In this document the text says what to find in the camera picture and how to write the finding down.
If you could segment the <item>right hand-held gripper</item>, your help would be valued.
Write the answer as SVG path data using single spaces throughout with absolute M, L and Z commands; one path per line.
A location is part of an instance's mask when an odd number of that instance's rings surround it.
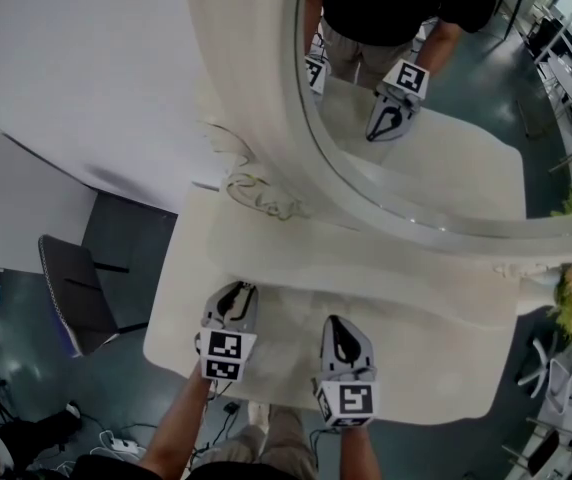
M 344 317 L 331 315 L 323 327 L 321 368 L 325 374 L 374 375 L 370 339 Z M 313 394 L 327 428 L 368 426 L 378 415 L 379 383 L 344 375 L 314 379 Z

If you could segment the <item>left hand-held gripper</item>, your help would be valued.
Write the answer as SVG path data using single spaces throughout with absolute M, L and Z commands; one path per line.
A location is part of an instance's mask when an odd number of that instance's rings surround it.
M 257 341 L 256 334 L 243 332 L 254 331 L 258 305 L 258 287 L 243 281 L 229 283 L 207 299 L 195 339 L 203 378 L 242 380 Z

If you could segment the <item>white dressing table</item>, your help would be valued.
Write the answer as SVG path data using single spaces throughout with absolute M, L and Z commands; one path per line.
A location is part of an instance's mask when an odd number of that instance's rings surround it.
M 216 191 L 188 193 L 163 263 L 145 337 L 152 363 L 188 375 L 207 299 L 236 281 L 259 290 L 257 341 L 233 395 L 313 408 L 322 327 L 351 320 L 372 341 L 384 420 L 423 425 L 485 415 L 517 319 L 552 299 L 542 278 L 563 264 L 491 262 L 425 249 L 335 222 L 271 177 L 234 131 L 205 68 L 202 106 L 212 137 L 233 156 Z M 526 215 L 520 153 L 483 128 L 425 109 L 408 132 L 369 142 L 394 115 L 375 95 L 328 79 L 308 87 L 326 132 L 378 187 L 417 178 L 425 202 L 457 216 Z

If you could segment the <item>person's left forearm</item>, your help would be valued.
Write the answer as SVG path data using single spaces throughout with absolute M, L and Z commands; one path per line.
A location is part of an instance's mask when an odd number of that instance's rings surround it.
M 162 418 L 140 466 L 162 480 L 180 480 L 193 453 L 208 402 L 211 380 L 196 363 L 185 386 Z

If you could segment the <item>person's right forearm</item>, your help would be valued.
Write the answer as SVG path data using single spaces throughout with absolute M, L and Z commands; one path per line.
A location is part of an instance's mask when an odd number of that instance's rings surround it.
M 382 480 L 367 427 L 342 429 L 340 480 Z

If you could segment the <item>person's khaki trousers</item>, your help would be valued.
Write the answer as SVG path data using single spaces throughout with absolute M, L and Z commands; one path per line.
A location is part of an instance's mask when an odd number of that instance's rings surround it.
M 279 471 L 283 480 L 317 480 L 318 476 L 314 454 L 306 442 L 301 413 L 280 405 L 271 405 L 270 428 L 266 435 L 247 424 L 206 452 L 191 472 L 211 462 L 262 464 Z

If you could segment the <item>person's white shoe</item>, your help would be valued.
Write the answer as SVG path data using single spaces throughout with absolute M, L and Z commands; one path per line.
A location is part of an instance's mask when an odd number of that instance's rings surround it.
M 271 405 L 268 403 L 249 401 L 247 405 L 248 424 L 266 435 L 270 428 L 270 410 Z

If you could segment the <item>black chair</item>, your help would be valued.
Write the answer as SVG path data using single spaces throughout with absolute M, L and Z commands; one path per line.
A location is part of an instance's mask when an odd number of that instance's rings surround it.
M 127 267 L 97 262 L 87 248 L 50 235 L 39 238 L 38 249 L 56 328 L 70 357 L 88 356 L 121 335 L 148 327 L 146 322 L 117 324 L 97 274 L 127 274 Z

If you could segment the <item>person's black shirt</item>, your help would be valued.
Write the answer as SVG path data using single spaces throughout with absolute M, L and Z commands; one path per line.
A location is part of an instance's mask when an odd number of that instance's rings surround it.
M 211 462 L 198 466 L 182 476 L 186 470 L 181 464 L 153 464 L 143 461 L 128 474 L 129 480 L 283 480 L 282 474 L 266 465 L 239 462 Z

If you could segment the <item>white power strip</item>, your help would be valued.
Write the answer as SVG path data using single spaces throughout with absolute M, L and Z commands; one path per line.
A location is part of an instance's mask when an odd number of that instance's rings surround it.
M 136 441 L 116 437 L 111 430 L 104 430 L 98 436 L 100 445 L 116 455 L 141 457 L 146 449 Z

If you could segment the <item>oval white-framed mirror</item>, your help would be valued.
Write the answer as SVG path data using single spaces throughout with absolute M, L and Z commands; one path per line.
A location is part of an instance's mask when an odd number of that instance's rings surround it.
M 303 59 L 303 0 L 187 0 L 226 118 L 269 175 L 308 207 L 353 229 L 491 262 L 572 262 L 572 215 L 533 220 L 457 216 L 425 202 L 417 178 L 378 187 L 326 132 Z

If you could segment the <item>black-seat metal chair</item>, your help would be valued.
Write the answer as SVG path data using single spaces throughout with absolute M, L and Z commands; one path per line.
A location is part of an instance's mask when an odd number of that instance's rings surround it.
M 512 464 L 513 480 L 561 480 L 572 471 L 572 430 L 527 417 L 532 433 L 521 451 L 507 443 L 501 448 Z

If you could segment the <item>black bag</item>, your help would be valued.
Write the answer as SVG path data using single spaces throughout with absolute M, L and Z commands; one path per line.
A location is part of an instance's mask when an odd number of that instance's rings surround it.
M 16 420 L 0 426 L 0 439 L 15 471 L 24 470 L 43 451 L 68 443 L 82 427 L 81 416 L 64 409 L 37 422 Z

